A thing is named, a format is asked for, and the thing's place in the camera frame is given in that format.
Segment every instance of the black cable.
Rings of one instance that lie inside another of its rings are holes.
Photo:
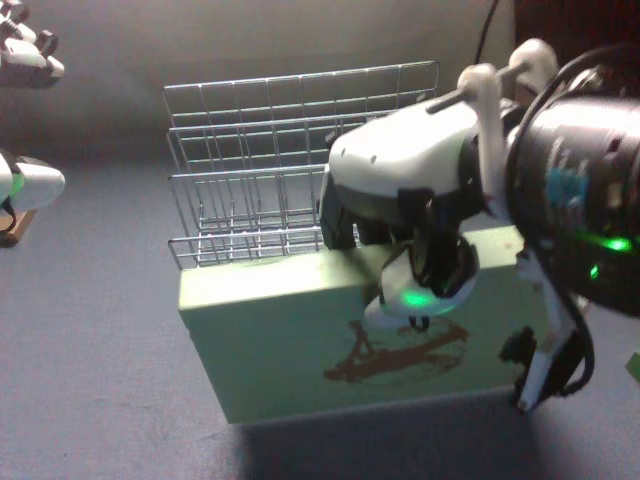
[[[487,19],[484,21],[484,26],[482,27],[482,33],[480,34],[480,41],[478,43],[478,49],[476,50],[476,57],[473,62],[473,65],[477,65],[480,63],[480,58],[482,57],[482,49],[484,48],[484,42],[487,39],[487,33],[489,32],[489,26],[491,25],[491,20],[493,19],[493,14],[496,13],[496,9],[498,8],[498,3],[500,0],[493,0],[493,4],[491,5],[491,9],[487,14]]]
[[[527,130],[533,123],[536,115],[538,115],[544,109],[544,107],[546,107],[551,97],[564,81],[568,81],[578,75],[580,72],[588,68],[593,68],[601,63],[619,63],[624,60],[640,60],[640,46],[633,44],[619,44],[611,47],[599,48],[587,52],[565,65],[560,70],[558,75],[545,87],[544,91],[533,101],[533,103],[527,110],[527,113],[520,123],[520,128],[507,156],[505,187],[507,193],[507,205],[513,223],[522,234],[525,242],[527,242],[527,245],[536,255],[545,276],[549,279],[551,286],[553,287],[556,294],[562,301],[563,306],[567,309],[567,312],[573,319],[578,335],[581,337],[584,343],[585,363],[582,376],[577,381],[565,386],[565,388],[560,392],[560,394],[563,396],[576,393],[585,385],[587,385],[587,383],[589,383],[589,380],[591,380],[593,371],[595,369],[593,339],[591,338],[591,333],[589,332],[589,328],[582,314],[580,313],[580,310],[574,303],[569,292],[561,285],[559,285],[559,283],[554,279],[551,268],[546,260],[545,254],[540,244],[539,236],[536,232],[533,231],[533,229],[531,228],[531,224],[527,222],[526,218],[524,218],[520,214],[520,211],[517,208],[516,182],[518,180],[518,154],[520,152],[522,140],[527,133]]]

